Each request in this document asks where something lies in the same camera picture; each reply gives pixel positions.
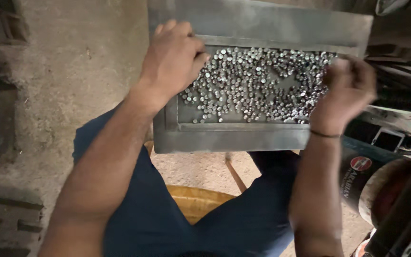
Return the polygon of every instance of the dirty floor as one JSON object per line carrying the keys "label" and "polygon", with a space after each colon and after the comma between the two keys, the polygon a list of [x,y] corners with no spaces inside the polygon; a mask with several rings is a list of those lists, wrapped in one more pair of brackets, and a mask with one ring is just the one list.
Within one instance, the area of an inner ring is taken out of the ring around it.
{"label": "dirty floor", "polygon": [[[347,10],[344,1],[271,0],[308,8]],[[45,205],[47,227],[55,199],[72,168],[75,130],[115,107],[137,80],[148,46],[142,0],[20,0],[26,46],[0,47],[0,75],[19,89],[16,103],[18,158],[0,166],[0,196]],[[152,155],[167,184],[238,195],[224,153]],[[249,155],[233,153],[249,186],[259,172]],[[345,256],[371,226],[343,207]],[[35,256],[38,244],[33,243]],[[292,245],[282,256],[294,256]]]}

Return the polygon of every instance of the right hand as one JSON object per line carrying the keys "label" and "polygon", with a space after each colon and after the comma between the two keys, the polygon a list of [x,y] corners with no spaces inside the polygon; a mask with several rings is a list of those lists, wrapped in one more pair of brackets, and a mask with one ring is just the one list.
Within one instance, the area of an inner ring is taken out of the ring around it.
{"label": "right hand", "polygon": [[316,132],[342,134],[351,119],[377,96],[372,66],[354,56],[346,58],[337,59],[328,68],[325,83],[329,91],[318,101],[310,117],[310,127]]}
{"label": "right hand", "polygon": [[148,92],[150,105],[161,109],[193,80],[210,55],[189,22],[169,20],[159,25],[142,64],[140,83],[131,90]]}

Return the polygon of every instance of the gray metal tray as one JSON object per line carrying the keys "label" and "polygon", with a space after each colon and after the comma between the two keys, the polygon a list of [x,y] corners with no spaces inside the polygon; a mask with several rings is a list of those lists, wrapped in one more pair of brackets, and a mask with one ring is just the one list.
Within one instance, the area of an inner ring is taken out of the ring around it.
{"label": "gray metal tray", "polygon": [[[187,20],[208,50],[262,47],[363,56],[373,17],[293,8],[252,0],[148,0],[150,34],[159,23]],[[278,85],[287,88],[293,79]],[[309,125],[246,123],[229,113],[224,123],[192,124],[193,106],[172,98],[153,120],[155,152],[303,149]],[[217,122],[216,118],[207,122]]]}

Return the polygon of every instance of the logo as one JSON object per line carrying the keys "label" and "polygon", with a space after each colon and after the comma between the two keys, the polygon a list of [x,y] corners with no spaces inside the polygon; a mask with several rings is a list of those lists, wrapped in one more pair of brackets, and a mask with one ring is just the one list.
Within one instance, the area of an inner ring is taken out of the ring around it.
{"label": "logo", "polygon": [[350,166],[354,170],[361,172],[370,168],[370,166],[372,166],[372,161],[364,156],[354,157],[350,162]]}

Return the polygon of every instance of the leg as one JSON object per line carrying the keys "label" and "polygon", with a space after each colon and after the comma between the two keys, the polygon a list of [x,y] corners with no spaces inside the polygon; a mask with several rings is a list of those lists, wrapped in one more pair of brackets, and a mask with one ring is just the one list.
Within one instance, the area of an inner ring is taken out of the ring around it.
{"label": "leg", "polygon": [[[77,129],[74,163],[81,158],[114,112],[115,109]],[[142,146],[128,192],[107,223],[104,255],[174,255],[190,250],[193,238],[193,227],[172,199],[163,178]]]}
{"label": "leg", "polygon": [[294,238],[288,203],[299,156],[291,151],[249,154],[262,176],[195,227],[210,251],[229,256],[278,257]]}

